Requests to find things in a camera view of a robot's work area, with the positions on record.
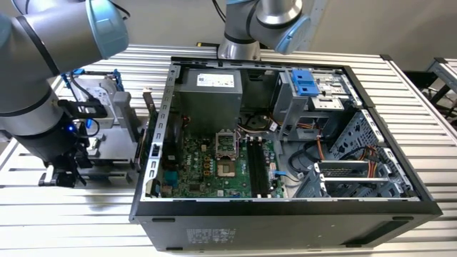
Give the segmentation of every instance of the blue clip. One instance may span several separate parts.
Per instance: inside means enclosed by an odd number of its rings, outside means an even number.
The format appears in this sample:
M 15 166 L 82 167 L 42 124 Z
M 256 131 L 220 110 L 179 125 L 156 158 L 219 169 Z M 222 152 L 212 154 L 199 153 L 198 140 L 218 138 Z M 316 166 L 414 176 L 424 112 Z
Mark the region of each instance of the blue clip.
M 84 69 L 76 69 L 74 70 L 74 74 L 75 75 L 83 75 L 86 73 L 86 70 Z
M 322 93 L 311 71 L 292 70 L 292 81 L 298 87 L 298 94 L 300 96 L 319 96 Z
M 120 92 L 124 92 L 124 86 L 123 86 L 123 78 L 122 73 L 118 71 L 118 69 L 114 71 L 114 75 L 116 78 L 116 87 Z
M 86 127 L 90 129 L 90 128 L 91 128 L 91 126 L 92 126 L 92 120 L 91 120 L 91 119 L 88 119 L 88 120 L 87 120 L 87 122 L 86 122 Z
M 286 171 L 274 170 L 274 174 L 280 175 L 280 176 L 286 176 L 287 172 Z

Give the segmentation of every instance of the barcode label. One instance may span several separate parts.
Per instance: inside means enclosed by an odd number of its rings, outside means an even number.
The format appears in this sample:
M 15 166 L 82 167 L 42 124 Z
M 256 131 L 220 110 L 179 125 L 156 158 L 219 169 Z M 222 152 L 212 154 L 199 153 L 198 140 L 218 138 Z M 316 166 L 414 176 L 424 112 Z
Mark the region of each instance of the barcode label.
M 198 76 L 200 87 L 235 87 L 235 77 L 230 74 L 206 74 Z
M 276 129 L 278 129 L 278 123 L 276 122 L 274 122 L 272 123 L 272 125 L 271 125 L 271 131 L 276 131 Z

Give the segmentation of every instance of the wire bundle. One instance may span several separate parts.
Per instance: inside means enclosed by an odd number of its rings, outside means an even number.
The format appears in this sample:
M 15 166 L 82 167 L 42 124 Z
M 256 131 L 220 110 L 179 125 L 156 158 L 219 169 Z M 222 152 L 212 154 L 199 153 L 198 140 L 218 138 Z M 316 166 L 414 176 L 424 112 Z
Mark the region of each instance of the wire bundle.
M 370 170 L 368 170 L 368 174 L 367 174 L 367 177 L 368 178 L 375 178 L 375 175 L 376 175 L 376 168 L 379 166 L 379 163 L 376 161 L 374 161 L 372 159 L 378 156 L 378 153 L 376 153 L 376 149 L 374 146 L 363 146 L 363 147 L 359 147 L 356 149 L 354 149 L 351 152 L 348 152 L 346 155 L 343 155 L 343 157 L 340 158 L 340 160 L 348 160 L 350 158 L 352 158 L 354 154 L 358 153 L 360 150 L 364 150 L 364 153 L 363 155 L 359 157 L 359 159 L 355 159 L 355 160 L 364 160 L 367 158 L 367 155 L 371 156 L 370 158 Z

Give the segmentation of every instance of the green circuit board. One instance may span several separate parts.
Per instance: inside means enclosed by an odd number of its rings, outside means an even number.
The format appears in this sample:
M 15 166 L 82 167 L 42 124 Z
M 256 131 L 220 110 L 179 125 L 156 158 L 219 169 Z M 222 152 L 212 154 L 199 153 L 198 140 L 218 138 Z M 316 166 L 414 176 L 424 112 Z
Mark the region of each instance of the green circuit board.
M 174 198 L 251 198 L 251 177 L 247 155 L 247 141 L 240 140 L 236 160 L 218 160 L 216 138 L 187 137 L 183 148 L 183 165 L 178 171 L 178 184 L 172 189 Z M 274 144 L 263 145 L 266 170 L 276 163 Z M 271 192 L 272 197 L 283 197 L 282 185 Z

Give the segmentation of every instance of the sticker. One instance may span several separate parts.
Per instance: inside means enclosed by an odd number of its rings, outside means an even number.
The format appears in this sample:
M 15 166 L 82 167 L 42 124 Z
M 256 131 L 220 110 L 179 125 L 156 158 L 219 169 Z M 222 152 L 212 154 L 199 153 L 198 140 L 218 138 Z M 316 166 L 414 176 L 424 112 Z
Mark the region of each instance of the sticker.
M 320 85 L 322 91 L 332 91 L 332 87 L 328 85 Z
M 235 77 L 230 74 L 199 74 L 198 86 L 200 87 L 235 87 Z
M 191 244 L 234 243 L 236 229 L 187 229 Z
M 274 122 L 272 123 L 272 125 L 271 125 L 271 131 L 276 131 L 276 129 L 278 129 L 278 123 L 276 122 Z

